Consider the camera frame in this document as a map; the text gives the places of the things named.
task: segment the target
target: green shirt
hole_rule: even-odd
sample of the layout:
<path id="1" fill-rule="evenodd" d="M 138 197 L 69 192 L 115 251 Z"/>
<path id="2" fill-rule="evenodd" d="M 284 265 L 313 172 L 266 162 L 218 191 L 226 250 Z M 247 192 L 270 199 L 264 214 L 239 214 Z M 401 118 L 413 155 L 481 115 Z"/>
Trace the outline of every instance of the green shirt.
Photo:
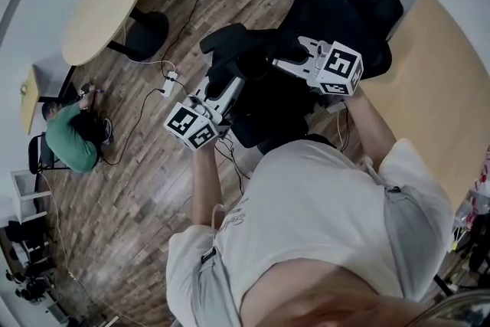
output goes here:
<path id="1" fill-rule="evenodd" d="M 97 160 L 97 150 L 92 142 L 82 139 L 70 125 L 80 114 L 80 105 L 65 106 L 53 119 L 47 121 L 46 142 L 53 153 L 75 172 L 90 172 Z"/>

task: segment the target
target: round table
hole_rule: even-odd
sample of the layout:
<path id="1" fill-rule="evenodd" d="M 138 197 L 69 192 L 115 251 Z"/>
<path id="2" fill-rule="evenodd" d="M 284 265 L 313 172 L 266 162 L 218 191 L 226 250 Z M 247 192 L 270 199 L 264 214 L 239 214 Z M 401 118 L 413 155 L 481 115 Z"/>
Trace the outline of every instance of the round table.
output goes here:
<path id="1" fill-rule="evenodd" d="M 97 56 L 105 47 L 142 61 L 152 57 L 168 34 L 168 19 L 156 11 L 144 13 L 135 7 L 138 0 L 79 0 L 64 35 L 63 57 L 80 66 Z M 113 41 L 126 19 L 135 23 L 125 44 Z"/>

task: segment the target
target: black cable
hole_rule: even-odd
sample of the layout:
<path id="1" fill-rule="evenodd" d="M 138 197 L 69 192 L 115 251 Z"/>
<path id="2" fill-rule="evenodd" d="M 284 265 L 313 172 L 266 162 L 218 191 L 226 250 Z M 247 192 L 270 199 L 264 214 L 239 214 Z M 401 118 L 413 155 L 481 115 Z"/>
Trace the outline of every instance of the black cable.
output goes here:
<path id="1" fill-rule="evenodd" d="M 226 154 L 224 154 L 221 150 L 219 150 L 219 148 L 217 146 L 214 147 L 216 149 L 217 152 L 219 152 L 224 158 L 226 158 L 227 160 L 229 160 L 233 166 L 234 166 L 234 169 L 235 169 L 235 172 L 237 173 L 237 176 L 238 176 L 238 188 L 240 189 L 240 193 L 243 195 L 244 192 L 243 192 L 243 182 L 242 182 L 242 178 L 240 176 L 240 173 L 239 173 L 239 169 L 237 168 L 237 166 L 235 165 L 233 159 L 231 159 L 230 157 L 228 157 Z"/>
<path id="2" fill-rule="evenodd" d="M 184 25 L 181 27 L 181 30 L 177 33 L 177 37 L 176 39 L 173 40 L 172 43 L 170 43 L 170 45 L 167 47 L 167 50 L 165 51 L 165 53 L 163 54 L 162 56 L 162 59 L 160 60 L 160 71 L 162 72 L 162 75 L 163 77 L 165 78 L 165 74 L 163 73 L 163 60 L 165 59 L 165 57 L 167 56 L 168 54 L 168 51 L 170 51 L 170 48 L 173 47 L 175 44 L 178 43 L 178 41 L 180 40 L 181 38 L 181 34 L 182 32 L 184 31 L 184 29 L 187 27 L 187 25 L 189 24 L 189 22 L 191 21 L 192 19 L 192 16 L 194 15 L 194 12 L 196 11 L 196 8 L 198 6 L 198 3 L 199 3 L 200 0 L 196 0 L 196 2 L 194 3 L 194 7 L 192 8 L 192 11 L 191 11 L 191 14 L 189 15 L 189 18 L 188 20 L 184 23 Z"/>
<path id="3" fill-rule="evenodd" d="M 189 95 L 189 94 L 190 94 L 190 93 L 187 91 L 187 89 L 185 88 L 185 86 L 184 86 L 182 83 L 180 83 L 178 80 L 174 80 L 174 82 L 176 82 L 176 83 L 178 83 L 179 85 L 181 85 L 181 86 L 182 86 L 182 88 L 184 89 L 184 92 L 185 92 L 187 95 Z"/>
<path id="4" fill-rule="evenodd" d="M 235 159 L 235 156 L 234 156 L 234 149 L 233 149 L 233 141 L 231 139 L 228 139 L 225 137 L 225 139 L 228 141 L 228 142 L 231 142 L 231 148 L 228 147 L 228 145 L 226 143 L 224 143 L 223 141 L 220 141 L 224 147 L 227 148 L 228 152 L 230 152 L 230 155 L 231 155 L 231 161 L 234 163 L 237 171 L 244 177 L 244 178 L 247 178 L 248 180 L 250 180 L 250 177 L 248 177 L 247 175 L 245 175 L 241 170 L 240 168 L 238 168 L 238 164 L 237 164 L 237 160 Z"/>
<path id="5" fill-rule="evenodd" d="M 184 31 L 184 29 L 186 28 L 186 26 L 189 24 L 189 22 L 191 21 L 192 19 L 192 16 L 194 15 L 194 12 L 198 6 L 198 3 L 199 3 L 200 0 L 196 0 L 195 4 L 194 4 L 194 7 L 192 8 L 192 11 L 191 11 L 191 14 L 189 15 L 189 18 L 188 20 L 185 22 L 184 26 L 182 26 L 181 30 L 178 32 L 177 34 L 177 37 L 175 40 L 173 40 L 173 42 L 167 47 L 167 50 L 165 51 L 165 53 L 163 54 L 162 56 L 162 59 L 160 61 L 160 71 L 162 72 L 162 75 L 165 79 L 168 79 L 168 77 L 163 73 L 163 60 L 165 59 L 165 56 L 167 56 L 167 53 L 168 51 L 170 50 L 170 48 L 172 46 L 174 46 L 175 44 L 177 44 L 178 40 L 180 39 L 180 36 L 181 36 L 181 33 Z M 174 82 L 178 83 L 179 85 L 181 85 L 183 88 L 184 88 L 184 91 L 186 92 L 186 94 L 188 95 L 189 92 L 187 91 L 187 89 L 185 88 L 185 86 L 180 83 L 178 80 L 174 80 Z M 149 97 L 149 95 L 151 93 L 153 93 L 154 91 L 156 91 L 159 89 L 153 89 L 152 91 L 150 91 L 146 97 L 145 97 L 145 100 L 143 101 L 143 105 L 141 107 L 141 112 L 139 114 L 139 118 L 138 118 L 138 121 L 136 122 L 136 124 L 133 126 L 131 132 L 129 133 L 128 135 L 128 139 L 126 140 L 126 144 L 124 145 L 124 147 L 122 148 L 122 152 L 121 152 L 121 156 L 119 157 L 119 159 L 116 161 L 116 162 L 108 162 L 104 157 L 102 157 L 102 160 L 108 164 L 108 165 L 111 165 L 111 166 L 114 166 L 114 165 L 117 165 L 121 162 L 121 160 L 123 159 L 123 155 L 124 155 L 124 152 L 126 151 L 126 147 L 128 146 L 128 142 L 129 142 L 129 139 L 131 138 L 131 135 L 132 133 L 134 132 L 134 130 L 136 129 L 136 127 L 138 126 L 139 122 L 141 121 L 141 118 L 143 116 L 143 109 L 145 108 L 145 103 L 146 103 L 146 99 Z"/>
<path id="6" fill-rule="evenodd" d="M 349 110 L 347 109 L 347 105 L 345 105 L 345 128 L 347 129 L 347 136 L 345 137 L 344 144 L 342 145 L 340 152 L 344 152 L 349 143 L 349 139 L 351 138 L 351 130 L 349 129 Z"/>
<path id="7" fill-rule="evenodd" d="M 138 121 L 136 122 L 136 124 L 133 126 L 133 128 L 131 129 L 131 132 L 129 133 L 128 135 L 128 138 L 126 139 L 126 143 L 124 145 L 124 147 L 122 148 L 122 151 L 121 151 L 121 156 L 119 157 L 119 159 L 114 162 L 114 163 L 111 163 L 111 162 L 108 162 L 104 157 L 102 157 L 103 161 L 106 163 L 106 164 L 109 164 L 111 166 L 115 166 L 117 164 L 119 164 L 121 162 L 121 160 L 123 159 L 123 155 L 124 155 L 124 152 L 126 150 L 126 147 L 128 147 L 128 142 L 129 142 L 129 139 L 131 138 L 131 135 L 132 133 L 134 132 L 134 130 L 136 129 L 136 127 L 138 126 L 139 122 L 141 121 L 141 118 L 143 116 L 143 110 L 145 109 L 145 104 L 146 104 L 146 100 L 148 99 L 148 97 L 150 96 L 151 93 L 153 93 L 154 91 L 160 91 L 160 89 L 153 89 L 152 91 L 150 91 L 148 94 L 146 94 L 146 97 L 145 99 L 143 100 L 143 105 L 141 105 L 141 111 L 139 113 L 139 118 L 138 118 Z"/>

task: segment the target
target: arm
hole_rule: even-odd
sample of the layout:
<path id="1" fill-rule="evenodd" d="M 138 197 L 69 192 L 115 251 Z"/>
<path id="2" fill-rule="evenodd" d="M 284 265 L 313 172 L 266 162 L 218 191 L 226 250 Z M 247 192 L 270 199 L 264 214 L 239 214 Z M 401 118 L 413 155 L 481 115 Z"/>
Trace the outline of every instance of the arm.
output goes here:
<path id="1" fill-rule="evenodd" d="M 223 204 L 213 142 L 209 142 L 194 153 L 192 171 L 192 223 L 194 225 L 206 225 L 210 227 L 214 206 L 216 204 Z M 221 226 L 223 219 L 224 212 L 216 211 L 214 229 L 218 229 Z"/>
<path id="2" fill-rule="evenodd" d="M 345 105 L 359 131 L 364 151 L 373 160 L 374 169 L 378 170 L 397 142 L 395 135 L 360 87 L 354 96 L 345 99 Z"/>
<path id="3" fill-rule="evenodd" d="M 80 101 L 78 101 L 78 105 L 80 106 L 81 110 L 87 108 L 92 103 L 94 94 L 95 94 L 95 86 L 90 85 L 90 91 L 87 94 L 85 94 L 85 96 L 83 96 L 83 98 Z"/>

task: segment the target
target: black table base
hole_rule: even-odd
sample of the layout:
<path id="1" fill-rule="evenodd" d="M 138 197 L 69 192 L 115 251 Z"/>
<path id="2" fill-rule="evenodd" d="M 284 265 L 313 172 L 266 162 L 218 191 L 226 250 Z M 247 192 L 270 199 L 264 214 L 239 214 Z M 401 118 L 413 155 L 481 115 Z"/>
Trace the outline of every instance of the black table base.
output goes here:
<path id="1" fill-rule="evenodd" d="M 125 44 L 111 41 L 107 47 L 134 61 L 148 60 L 158 52 L 168 36 L 168 19 L 161 12 L 144 13 L 137 8 L 129 16 L 135 23 L 127 32 Z"/>

